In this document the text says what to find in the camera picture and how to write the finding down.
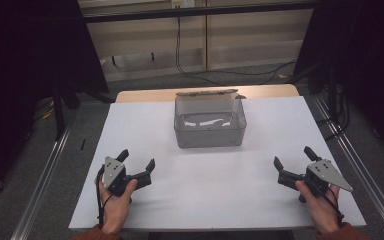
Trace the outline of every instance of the white table top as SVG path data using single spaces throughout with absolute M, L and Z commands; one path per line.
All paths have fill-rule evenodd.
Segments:
M 336 163 L 302 97 L 243 100 L 247 128 L 242 146 L 180 149 L 173 128 L 174 102 L 112 104 L 70 228 L 97 223 L 93 180 L 106 156 L 128 149 L 127 174 L 151 158 L 152 185 L 134 192 L 125 230 L 274 230 L 312 226 L 299 192 L 277 183 L 277 156 L 285 170 L 305 173 L 303 150 Z M 352 195 L 341 191 L 344 221 L 365 221 Z

